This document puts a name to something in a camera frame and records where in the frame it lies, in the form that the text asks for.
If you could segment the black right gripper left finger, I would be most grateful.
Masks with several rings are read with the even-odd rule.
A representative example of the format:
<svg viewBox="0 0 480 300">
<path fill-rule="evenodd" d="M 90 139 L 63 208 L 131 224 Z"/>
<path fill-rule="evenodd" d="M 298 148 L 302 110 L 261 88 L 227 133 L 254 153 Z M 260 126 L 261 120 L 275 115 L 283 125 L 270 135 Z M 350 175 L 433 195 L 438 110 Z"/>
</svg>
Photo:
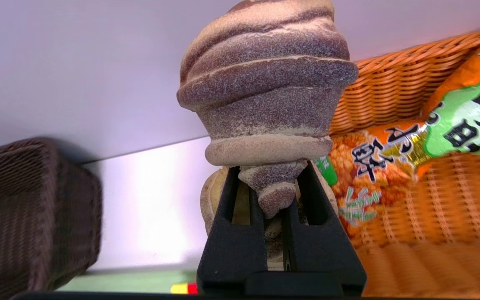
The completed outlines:
<svg viewBox="0 0 480 300">
<path fill-rule="evenodd" d="M 267 271 L 264 214 L 255 191 L 248 188 L 250 224 L 232 224 L 239 186 L 239 167 L 228 170 L 211 231 L 199 266 L 199 292 L 243 292 L 245 280 Z"/>
</svg>

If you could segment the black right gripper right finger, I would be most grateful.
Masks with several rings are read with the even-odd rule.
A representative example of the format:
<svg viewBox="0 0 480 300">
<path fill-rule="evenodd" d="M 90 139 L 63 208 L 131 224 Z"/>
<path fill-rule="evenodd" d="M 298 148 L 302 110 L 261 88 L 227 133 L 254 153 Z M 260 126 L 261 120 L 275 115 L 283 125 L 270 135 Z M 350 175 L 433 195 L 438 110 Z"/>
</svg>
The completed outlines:
<svg viewBox="0 0 480 300">
<path fill-rule="evenodd" d="M 297 200 L 282 211 L 284 285 L 288 294 L 361 294 L 367 276 L 312 163 L 297 178 Z"/>
</svg>

